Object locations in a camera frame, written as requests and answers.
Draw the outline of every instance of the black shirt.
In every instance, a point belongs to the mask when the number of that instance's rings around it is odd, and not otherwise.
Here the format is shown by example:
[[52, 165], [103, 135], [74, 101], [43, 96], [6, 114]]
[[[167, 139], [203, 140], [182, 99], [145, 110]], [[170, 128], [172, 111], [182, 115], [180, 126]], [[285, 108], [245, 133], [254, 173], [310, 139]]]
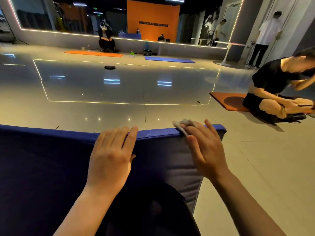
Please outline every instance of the black shirt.
[[254, 86], [272, 94], [282, 92], [292, 80], [301, 79], [301, 73], [283, 72], [281, 59], [266, 63], [253, 75]]
[[160, 36], [158, 37], [158, 41], [161, 41], [161, 40], [165, 40], [164, 36], [162, 36], [162, 35], [160, 35]]

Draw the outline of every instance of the glossy tile floor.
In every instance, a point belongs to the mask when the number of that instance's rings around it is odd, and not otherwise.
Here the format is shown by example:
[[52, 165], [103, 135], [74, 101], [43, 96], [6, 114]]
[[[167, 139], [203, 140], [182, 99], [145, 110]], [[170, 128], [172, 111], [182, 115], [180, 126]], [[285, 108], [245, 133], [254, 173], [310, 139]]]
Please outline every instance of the glossy tile floor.
[[[230, 169], [286, 234], [314, 235], [315, 119], [274, 127], [250, 113], [226, 111], [210, 98], [213, 90], [245, 93], [252, 70], [202, 59], [186, 64], [64, 51], [0, 47], [0, 124], [100, 132], [123, 125], [170, 128], [173, 120], [208, 118], [227, 129], [223, 143]], [[315, 99], [314, 89], [285, 94]], [[208, 180], [194, 217], [203, 236], [238, 234]]]

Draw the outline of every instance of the person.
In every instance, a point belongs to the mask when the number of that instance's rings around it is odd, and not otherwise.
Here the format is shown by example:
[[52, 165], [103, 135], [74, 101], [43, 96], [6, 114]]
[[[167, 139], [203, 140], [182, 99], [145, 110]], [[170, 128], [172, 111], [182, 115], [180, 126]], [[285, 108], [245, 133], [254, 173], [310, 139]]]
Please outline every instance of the person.
[[215, 28], [215, 33], [213, 34], [213, 39], [212, 39], [212, 46], [216, 46], [217, 43], [216, 41], [218, 41], [220, 39], [220, 36], [223, 35], [224, 37], [226, 37], [226, 34], [224, 34], [221, 31], [221, 27], [226, 23], [226, 19], [223, 19]]
[[100, 39], [99, 45], [101, 52], [116, 52], [115, 41], [112, 39], [113, 32], [110, 29], [107, 29], [106, 26], [99, 28], [98, 30]]
[[281, 58], [263, 65], [254, 75], [243, 105], [261, 115], [273, 115], [288, 121], [300, 120], [294, 114], [314, 109], [309, 99], [291, 98], [279, 95], [289, 84], [299, 91], [315, 82], [315, 75], [309, 79], [302, 72], [315, 67], [315, 47], [304, 49], [289, 58]]
[[165, 41], [164, 34], [161, 34], [161, 35], [158, 37], [158, 41], [161, 41], [161, 42], [164, 42], [164, 41]]
[[253, 67], [256, 56], [259, 53], [254, 67], [254, 69], [258, 69], [260, 63], [262, 62], [262, 58], [264, 57], [272, 40], [274, 38], [276, 39], [280, 38], [282, 23], [279, 20], [279, 17], [281, 15], [282, 15], [281, 11], [276, 11], [273, 17], [270, 20], [265, 21], [259, 28], [257, 37], [252, 42], [252, 44], [255, 45], [254, 52], [252, 57], [250, 58], [250, 61], [245, 66], [246, 68], [250, 69], [251, 67]]
[[[195, 127], [186, 125], [181, 125], [181, 127], [189, 133], [186, 141], [198, 172], [208, 178], [219, 193], [234, 220], [239, 234], [241, 236], [285, 236], [280, 227], [229, 170], [218, 133], [209, 120], [206, 119], [205, 124], [207, 127], [198, 122], [195, 122]], [[128, 132], [129, 128], [123, 127], [104, 131], [99, 135], [91, 153], [86, 185], [54, 236], [91, 236], [96, 234], [110, 205], [122, 190], [130, 173], [132, 160], [135, 158], [132, 152], [138, 127], [132, 127], [129, 134]], [[126, 198], [123, 202], [124, 207], [134, 205], [133, 199]], [[134, 222], [133, 214], [137, 212], [125, 213], [128, 214], [128, 217], [125, 217], [124, 213], [120, 213], [117, 220], [121, 222], [124, 219]], [[162, 220], [162, 216], [168, 217], [168, 213], [163, 213], [159, 208], [152, 214], [160, 214], [161, 217], [157, 218], [158, 222]], [[141, 224], [151, 216], [136, 218], [135, 222]], [[171, 220], [175, 221], [176, 219], [174, 217], [166, 223], [170, 225]], [[186, 227], [186, 224], [179, 222], [177, 226], [183, 228]], [[145, 234], [141, 228], [136, 229], [138, 234], [143, 233], [141, 235], [158, 235], [157, 233]], [[192, 235], [187, 231], [182, 234], [167, 234], [160, 227], [156, 227], [155, 230], [155, 232], [160, 232], [159, 235]]]

